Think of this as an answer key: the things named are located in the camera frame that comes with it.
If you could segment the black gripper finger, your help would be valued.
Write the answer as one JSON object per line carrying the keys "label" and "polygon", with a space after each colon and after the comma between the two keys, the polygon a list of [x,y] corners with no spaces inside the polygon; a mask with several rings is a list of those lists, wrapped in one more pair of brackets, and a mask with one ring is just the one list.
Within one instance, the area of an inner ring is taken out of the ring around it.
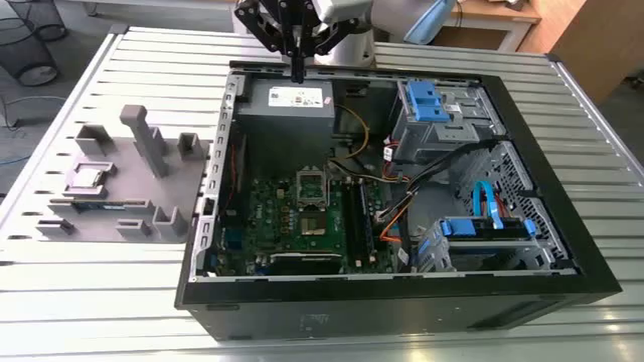
{"label": "black gripper finger", "polygon": [[313,35],[313,18],[304,17],[301,20],[301,38],[297,47],[297,83],[304,82],[305,59],[313,55],[326,55],[338,42],[354,31],[360,20],[349,20],[333,23],[317,35]]}
{"label": "black gripper finger", "polygon": [[290,81],[297,83],[297,46],[290,1],[237,1],[233,14],[269,52],[289,58]]}

